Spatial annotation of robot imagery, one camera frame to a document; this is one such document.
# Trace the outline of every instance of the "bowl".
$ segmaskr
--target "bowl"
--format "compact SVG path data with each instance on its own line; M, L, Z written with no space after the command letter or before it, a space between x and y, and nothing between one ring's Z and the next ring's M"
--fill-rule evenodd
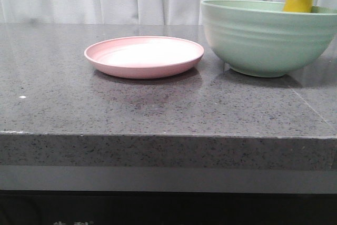
M284 3L246 0L201 2L206 40L240 73L278 77L315 61L337 33L337 10L283 12Z

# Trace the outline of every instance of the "countertop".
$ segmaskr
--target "countertop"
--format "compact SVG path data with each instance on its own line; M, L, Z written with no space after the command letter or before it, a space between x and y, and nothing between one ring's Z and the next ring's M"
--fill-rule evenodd
M108 76L91 44L162 35L201 44L176 76ZM283 77L237 73L202 26L0 24L0 165L336 171L337 39Z

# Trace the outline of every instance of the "plate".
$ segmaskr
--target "plate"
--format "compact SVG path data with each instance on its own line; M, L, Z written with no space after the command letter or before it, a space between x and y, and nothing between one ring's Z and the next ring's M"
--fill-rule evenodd
M89 46L85 57L99 71L128 79L157 79L183 73L204 54L196 42L166 36L133 36Z

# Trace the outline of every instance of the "bowl rim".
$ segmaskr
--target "bowl rim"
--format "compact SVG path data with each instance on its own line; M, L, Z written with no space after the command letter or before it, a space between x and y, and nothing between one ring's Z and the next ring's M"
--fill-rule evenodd
M270 10L262 10L262 9L223 6L223 5L209 3L212 1L284 4L284 2L257 1L257 0L202 0L201 5L214 6L214 7L221 8L221 9L240 10L240 11L248 11L248 12L256 12L256 13L275 13L275 14L282 13L284 15L301 15L301 16L336 16L337 15L337 9L332 9L332 8L323 7L323 6L313 6L313 7L327 9L335 13L300 13L300 12L270 11Z

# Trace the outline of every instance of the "gray granite countertop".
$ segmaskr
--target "gray granite countertop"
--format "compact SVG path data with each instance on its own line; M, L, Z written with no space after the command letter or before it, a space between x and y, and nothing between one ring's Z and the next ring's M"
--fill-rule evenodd
M137 35L205 53L157 80L108 76L84 57ZM313 64L263 79L217 58L202 26L1 24L0 37L1 165L337 168L336 40Z

